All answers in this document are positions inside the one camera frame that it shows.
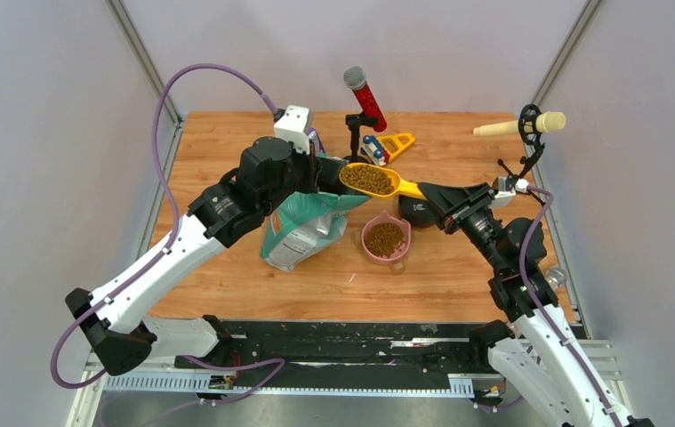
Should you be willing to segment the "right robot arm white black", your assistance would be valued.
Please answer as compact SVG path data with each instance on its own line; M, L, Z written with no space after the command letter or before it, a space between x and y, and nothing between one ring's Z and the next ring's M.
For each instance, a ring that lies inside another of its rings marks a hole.
M463 232L493 269L490 293L507 318L472 332L471 365L501 374L549 426L652 425L633 415L600 377L542 272L542 218L553 195L541 192L546 200L533 219L502 225L492 212L495 190L486 183L418 188L438 227L448 235Z

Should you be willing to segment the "yellow scoop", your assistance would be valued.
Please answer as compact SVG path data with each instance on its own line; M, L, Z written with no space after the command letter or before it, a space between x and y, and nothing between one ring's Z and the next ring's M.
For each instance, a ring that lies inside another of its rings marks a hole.
M389 168L363 163L345 165L338 173L346 187L381 200L398 196L426 200L415 182L406 181Z

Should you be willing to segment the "green pet food bag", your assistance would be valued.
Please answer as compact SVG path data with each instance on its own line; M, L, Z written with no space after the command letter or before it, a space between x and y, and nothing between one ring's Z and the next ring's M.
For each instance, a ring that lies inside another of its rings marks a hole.
M350 188L342 195L293 193L268 218L260 257L276 269L293 270L339 241L347 229L348 213L368 200L369 196Z

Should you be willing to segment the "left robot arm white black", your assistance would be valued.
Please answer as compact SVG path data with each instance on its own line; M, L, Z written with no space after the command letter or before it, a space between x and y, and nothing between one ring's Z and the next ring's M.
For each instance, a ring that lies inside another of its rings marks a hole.
M66 304L106 373L124 375L148 359L175 356L225 366L233 346L210 317L154 318L149 312L192 271L260 228L288 197L316 192L346 164L261 137L131 267L93 291L74 289Z

